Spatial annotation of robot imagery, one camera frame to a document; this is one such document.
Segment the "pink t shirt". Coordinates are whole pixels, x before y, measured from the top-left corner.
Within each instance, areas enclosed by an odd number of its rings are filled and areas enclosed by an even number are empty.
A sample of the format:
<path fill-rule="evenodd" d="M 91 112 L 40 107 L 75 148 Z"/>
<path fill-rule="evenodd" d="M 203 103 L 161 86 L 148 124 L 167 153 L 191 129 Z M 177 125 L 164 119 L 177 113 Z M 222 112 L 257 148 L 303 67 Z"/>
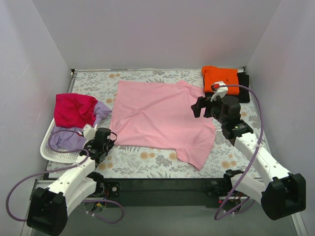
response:
<path fill-rule="evenodd" d="M 201 170 L 213 147 L 210 118 L 195 118 L 191 106 L 203 89 L 175 84 L 119 81 L 110 129 L 116 144 L 173 149 L 178 159 Z"/>

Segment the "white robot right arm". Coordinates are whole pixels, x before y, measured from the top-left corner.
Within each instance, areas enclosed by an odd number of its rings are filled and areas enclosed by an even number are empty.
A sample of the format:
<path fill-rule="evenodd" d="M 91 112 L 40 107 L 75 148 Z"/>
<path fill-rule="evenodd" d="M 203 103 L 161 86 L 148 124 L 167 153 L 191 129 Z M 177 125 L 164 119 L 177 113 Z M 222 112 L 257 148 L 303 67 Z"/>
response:
<path fill-rule="evenodd" d="M 254 167 L 262 181 L 255 180 L 241 170 L 228 170 L 223 175 L 223 191 L 227 197 L 241 192 L 260 203 L 265 214 L 277 220 L 306 209 L 306 180 L 283 167 L 264 147 L 258 144 L 252 128 L 241 119 L 241 106 L 233 96 L 199 97 L 191 106 L 194 116 L 214 118 L 221 124 L 226 139 L 237 148 Z"/>

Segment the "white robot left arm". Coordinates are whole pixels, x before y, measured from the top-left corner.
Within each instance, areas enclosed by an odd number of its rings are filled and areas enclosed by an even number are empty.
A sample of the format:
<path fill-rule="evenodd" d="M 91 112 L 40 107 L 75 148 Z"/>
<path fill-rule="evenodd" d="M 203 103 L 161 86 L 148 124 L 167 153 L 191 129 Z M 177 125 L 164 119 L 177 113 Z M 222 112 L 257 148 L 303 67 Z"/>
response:
<path fill-rule="evenodd" d="M 104 177 L 95 170 L 114 146 L 114 133 L 108 128 L 93 130 L 83 148 L 75 149 L 77 158 L 66 171 L 46 188 L 37 188 L 31 196 L 27 226 L 50 236 L 64 230 L 69 215 L 88 196 L 101 196 Z"/>

